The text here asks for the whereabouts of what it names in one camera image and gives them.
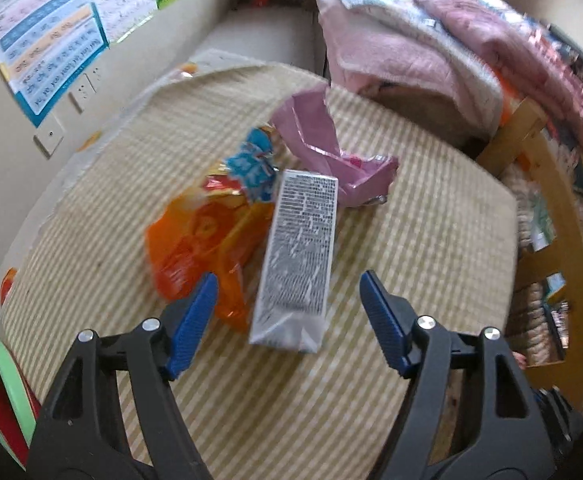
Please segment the orange snack bag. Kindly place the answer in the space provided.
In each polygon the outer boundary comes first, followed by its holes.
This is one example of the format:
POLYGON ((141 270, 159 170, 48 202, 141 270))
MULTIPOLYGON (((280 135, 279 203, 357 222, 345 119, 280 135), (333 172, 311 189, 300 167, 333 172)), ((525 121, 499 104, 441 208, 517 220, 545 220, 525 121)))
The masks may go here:
POLYGON ((276 130, 249 131, 231 156, 214 162, 166 206, 145 231, 157 292, 168 301, 193 291, 205 273, 218 278, 214 314, 237 332, 248 330, 243 269, 267 237, 275 209, 276 130))

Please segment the white blue milk carton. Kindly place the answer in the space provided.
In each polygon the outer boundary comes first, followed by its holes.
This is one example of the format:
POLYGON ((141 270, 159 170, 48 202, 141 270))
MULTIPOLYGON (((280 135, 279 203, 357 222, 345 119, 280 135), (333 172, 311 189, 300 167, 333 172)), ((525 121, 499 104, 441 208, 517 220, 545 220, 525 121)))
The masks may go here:
POLYGON ((315 353, 326 332, 338 180, 285 170, 278 190, 249 342, 315 353))

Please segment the pink plastic wrapper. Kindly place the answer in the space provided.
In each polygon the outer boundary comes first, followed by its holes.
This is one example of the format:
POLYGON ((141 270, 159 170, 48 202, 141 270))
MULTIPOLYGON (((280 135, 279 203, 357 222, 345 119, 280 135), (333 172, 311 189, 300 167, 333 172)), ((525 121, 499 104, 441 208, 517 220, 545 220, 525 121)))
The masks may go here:
POLYGON ((348 208, 384 204, 399 168, 395 156, 363 158, 342 151, 327 108, 328 84, 302 90, 286 99, 270 124, 303 168, 338 180, 338 203, 348 208))

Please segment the green red trash bin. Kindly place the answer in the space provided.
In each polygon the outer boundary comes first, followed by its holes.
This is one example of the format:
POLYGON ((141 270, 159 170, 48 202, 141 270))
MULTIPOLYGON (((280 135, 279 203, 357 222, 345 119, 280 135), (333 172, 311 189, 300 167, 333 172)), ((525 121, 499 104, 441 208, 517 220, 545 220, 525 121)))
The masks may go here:
POLYGON ((0 339, 0 445, 25 468, 40 403, 0 339))

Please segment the wooden chair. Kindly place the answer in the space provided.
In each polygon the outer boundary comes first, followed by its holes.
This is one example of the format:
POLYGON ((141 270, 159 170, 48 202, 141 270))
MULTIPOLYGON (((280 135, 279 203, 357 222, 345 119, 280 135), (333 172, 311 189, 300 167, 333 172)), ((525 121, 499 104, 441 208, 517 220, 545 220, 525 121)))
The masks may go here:
POLYGON ((553 222, 555 237, 537 252, 525 252, 516 266, 514 289, 520 290, 559 273, 565 280, 563 299, 569 304, 569 346, 556 362, 527 368, 535 388, 556 386, 576 408, 583 408, 583 234, 571 184, 549 149, 542 130, 547 116, 526 98, 511 119, 477 157, 476 162, 499 178, 516 160, 540 188, 553 222))

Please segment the pink folded quilt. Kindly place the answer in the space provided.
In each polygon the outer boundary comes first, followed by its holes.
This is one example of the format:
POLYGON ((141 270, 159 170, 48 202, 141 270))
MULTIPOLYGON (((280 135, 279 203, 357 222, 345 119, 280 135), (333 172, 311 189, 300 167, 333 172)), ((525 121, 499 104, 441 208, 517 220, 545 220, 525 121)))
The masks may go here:
POLYGON ((583 82, 541 30, 514 25, 481 0, 414 0, 524 96, 567 122, 583 148, 583 82))

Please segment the bed with pink blankets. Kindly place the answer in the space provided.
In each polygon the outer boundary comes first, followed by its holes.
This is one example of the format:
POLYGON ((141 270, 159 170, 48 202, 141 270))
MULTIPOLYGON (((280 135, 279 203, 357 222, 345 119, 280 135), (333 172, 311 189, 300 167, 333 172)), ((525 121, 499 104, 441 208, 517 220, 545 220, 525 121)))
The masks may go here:
POLYGON ((316 0, 331 80, 462 148, 533 99, 583 151, 581 54, 502 0, 316 0))

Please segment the checkered blue bedspread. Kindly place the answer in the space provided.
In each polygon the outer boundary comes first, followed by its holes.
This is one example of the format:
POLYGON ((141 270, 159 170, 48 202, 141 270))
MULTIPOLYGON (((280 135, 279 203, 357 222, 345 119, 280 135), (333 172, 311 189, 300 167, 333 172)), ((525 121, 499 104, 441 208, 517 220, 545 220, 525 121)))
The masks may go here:
POLYGON ((331 80, 365 96, 426 94, 495 133, 504 96, 495 73, 414 0, 316 0, 331 80))

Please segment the white wall socket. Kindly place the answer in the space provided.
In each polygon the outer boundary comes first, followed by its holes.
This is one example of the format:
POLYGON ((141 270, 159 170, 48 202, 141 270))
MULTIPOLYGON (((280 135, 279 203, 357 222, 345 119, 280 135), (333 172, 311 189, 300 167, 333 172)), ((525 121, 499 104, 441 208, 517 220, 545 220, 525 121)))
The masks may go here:
POLYGON ((69 99, 79 114, 82 114, 93 96, 98 93, 103 82, 104 70, 102 66, 89 67, 75 81, 69 91, 69 99))

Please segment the blue pinyin wall poster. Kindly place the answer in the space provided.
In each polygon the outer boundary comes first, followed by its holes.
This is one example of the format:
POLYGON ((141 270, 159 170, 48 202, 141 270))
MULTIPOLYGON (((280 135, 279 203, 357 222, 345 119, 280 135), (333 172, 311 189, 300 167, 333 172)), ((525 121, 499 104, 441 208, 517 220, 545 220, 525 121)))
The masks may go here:
POLYGON ((0 72, 36 127, 107 47, 95 0, 0 0, 0 72))

